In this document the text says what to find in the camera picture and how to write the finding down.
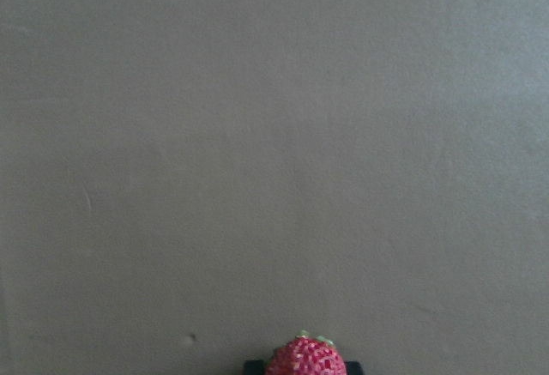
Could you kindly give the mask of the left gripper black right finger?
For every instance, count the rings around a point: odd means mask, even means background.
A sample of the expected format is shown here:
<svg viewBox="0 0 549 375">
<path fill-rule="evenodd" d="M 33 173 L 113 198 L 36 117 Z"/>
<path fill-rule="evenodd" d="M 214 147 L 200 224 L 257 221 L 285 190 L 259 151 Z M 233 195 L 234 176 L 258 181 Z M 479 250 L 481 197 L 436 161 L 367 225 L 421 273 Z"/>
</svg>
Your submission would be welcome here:
<svg viewBox="0 0 549 375">
<path fill-rule="evenodd" d="M 362 365 L 358 361 L 346 361 L 347 375 L 362 375 Z"/>
</svg>

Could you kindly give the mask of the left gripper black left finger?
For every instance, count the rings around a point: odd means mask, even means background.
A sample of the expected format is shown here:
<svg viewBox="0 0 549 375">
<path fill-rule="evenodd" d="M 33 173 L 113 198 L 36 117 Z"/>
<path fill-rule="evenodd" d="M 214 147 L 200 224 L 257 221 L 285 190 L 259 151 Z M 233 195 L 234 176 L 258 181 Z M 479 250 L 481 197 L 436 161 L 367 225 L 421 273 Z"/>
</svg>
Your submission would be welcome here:
<svg viewBox="0 0 549 375">
<path fill-rule="evenodd" d="M 265 368 L 264 360 L 246 360 L 243 364 L 243 375 L 264 375 Z"/>
</svg>

